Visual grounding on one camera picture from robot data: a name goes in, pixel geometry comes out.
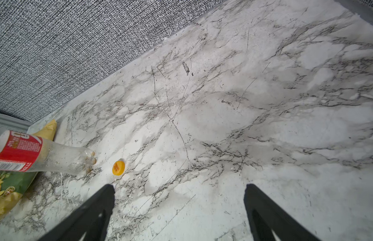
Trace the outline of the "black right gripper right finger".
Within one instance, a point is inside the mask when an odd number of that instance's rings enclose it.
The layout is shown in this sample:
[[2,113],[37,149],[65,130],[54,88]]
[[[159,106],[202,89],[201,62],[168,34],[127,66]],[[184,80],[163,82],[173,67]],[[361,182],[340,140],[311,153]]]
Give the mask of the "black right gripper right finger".
[[318,240],[254,184],[246,186],[244,205],[255,241]]

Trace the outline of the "yellow green chips bag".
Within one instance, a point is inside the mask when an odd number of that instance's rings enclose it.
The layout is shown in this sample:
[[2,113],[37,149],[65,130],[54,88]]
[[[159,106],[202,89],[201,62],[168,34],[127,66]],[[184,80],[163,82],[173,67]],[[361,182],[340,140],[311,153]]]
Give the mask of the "yellow green chips bag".
[[[53,141],[57,129],[52,120],[40,131],[32,134]],[[0,220],[20,201],[36,177],[36,172],[0,171]]]

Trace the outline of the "yellow bottle cap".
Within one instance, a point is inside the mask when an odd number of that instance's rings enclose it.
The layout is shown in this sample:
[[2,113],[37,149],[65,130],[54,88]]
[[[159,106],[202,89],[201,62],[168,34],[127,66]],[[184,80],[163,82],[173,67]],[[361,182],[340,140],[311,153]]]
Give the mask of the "yellow bottle cap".
[[124,173],[124,171],[125,171],[125,162],[122,159],[116,161],[113,165],[112,173],[115,176],[121,176]]

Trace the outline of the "clear bottle red label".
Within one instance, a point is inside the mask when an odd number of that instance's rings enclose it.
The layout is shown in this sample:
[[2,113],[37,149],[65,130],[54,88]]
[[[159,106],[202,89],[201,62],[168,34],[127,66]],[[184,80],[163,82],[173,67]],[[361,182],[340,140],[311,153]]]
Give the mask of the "clear bottle red label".
[[0,171],[85,175],[96,161],[95,152],[88,148],[0,128]]

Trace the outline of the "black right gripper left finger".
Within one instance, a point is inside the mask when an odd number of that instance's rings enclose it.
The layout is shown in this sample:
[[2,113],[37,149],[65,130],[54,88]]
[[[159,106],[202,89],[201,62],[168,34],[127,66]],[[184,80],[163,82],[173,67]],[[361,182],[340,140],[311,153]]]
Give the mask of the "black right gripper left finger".
[[114,205],[115,189],[107,184],[40,240],[104,241]]

